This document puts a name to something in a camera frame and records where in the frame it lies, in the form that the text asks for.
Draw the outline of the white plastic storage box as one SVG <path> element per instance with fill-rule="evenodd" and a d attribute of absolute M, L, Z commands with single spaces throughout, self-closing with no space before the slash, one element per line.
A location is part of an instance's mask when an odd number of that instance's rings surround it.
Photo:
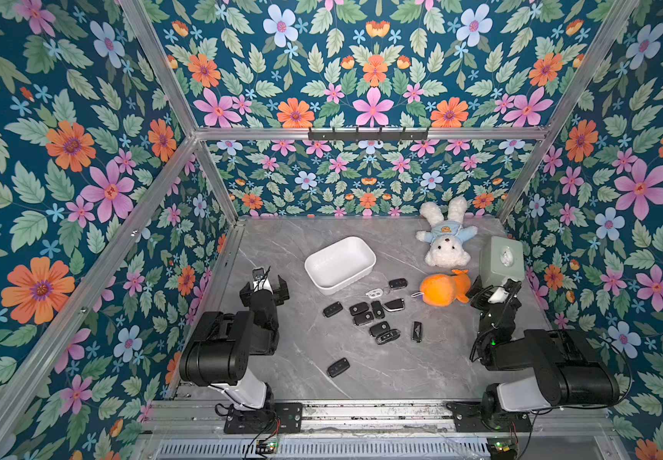
<path fill-rule="evenodd" d="M 331 296 L 369 275 L 376 264 L 373 249 L 351 236 L 310 254 L 304 268 L 320 292 Z"/>

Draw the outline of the black car key front isolated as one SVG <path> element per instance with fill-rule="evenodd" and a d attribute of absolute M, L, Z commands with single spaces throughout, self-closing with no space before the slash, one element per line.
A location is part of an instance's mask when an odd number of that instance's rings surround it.
<path fill-rule="evenodd" d="M 341 358 L 340 360 L 335 361 L 327 368 L 327 375 L 334 379 L 343 373 L 347 372 L 351 368 L 350 362 L 347 358 Z"/>

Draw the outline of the white car key fob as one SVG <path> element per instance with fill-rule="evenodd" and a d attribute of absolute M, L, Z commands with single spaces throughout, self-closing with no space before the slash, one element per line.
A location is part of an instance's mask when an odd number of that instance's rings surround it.
<path fill-rule="evenodd" d="M 365 293 L 365 295 L 371 300 L 379 299 L 379 298 L 383 297 L 384 290 L 383 289 L 372 289 L 371 291 L 367 291 Z"/>

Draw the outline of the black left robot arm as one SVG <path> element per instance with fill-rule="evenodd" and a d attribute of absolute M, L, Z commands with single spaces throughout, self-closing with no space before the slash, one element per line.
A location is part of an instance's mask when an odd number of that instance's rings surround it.
<path fill-rule="evenodd" d="M 278 308 L 289 300 L 283 278 L 276 284 L 262 268 L 240 291 L 245 308 L 235 314 L 205 312 L 188 340 L 179 364 L 182 381 L 208 387 L 239 411 L 260 411 L 273 404 L 270 386 L 249 368 L 249 358 L 270 357 L 280 340 Z"/>

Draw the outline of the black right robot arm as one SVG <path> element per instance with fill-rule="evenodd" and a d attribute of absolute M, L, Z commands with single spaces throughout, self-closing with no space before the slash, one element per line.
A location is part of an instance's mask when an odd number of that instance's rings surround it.
<path fill-rule="evenodd" d="M 612 371 L 576 330 L 527 329 L 515 339 L 522 303 L 521 281 L 496 287 L 476 278 L 467 292 L 479 311 L 478 332 L 469 359 L 492 372 L 531 370 L 530 377 L 488 386 L 482 399 L 486 418 L 544 412 L 554 408 L 602 409 L 624 398 Z"/>

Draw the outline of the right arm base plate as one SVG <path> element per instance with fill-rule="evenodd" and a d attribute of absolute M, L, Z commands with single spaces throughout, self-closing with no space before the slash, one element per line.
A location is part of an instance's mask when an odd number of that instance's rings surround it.
<path fill-rule="evenodd" d="M 458 432 L 527 433 L 533 429 L 528 413 L 497 412 L 484 408 L 480 402 L 447 402 Z"/>

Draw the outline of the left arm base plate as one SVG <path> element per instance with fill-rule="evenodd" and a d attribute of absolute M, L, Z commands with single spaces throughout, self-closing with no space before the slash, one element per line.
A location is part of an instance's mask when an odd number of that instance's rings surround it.
<path fill-rule="evenodd" d="M 304 406 L 300 402 L 276 402 L 259 410 L 238 410 L 230 406 L 224 417 L 225 434 L 299 433 Z"/>

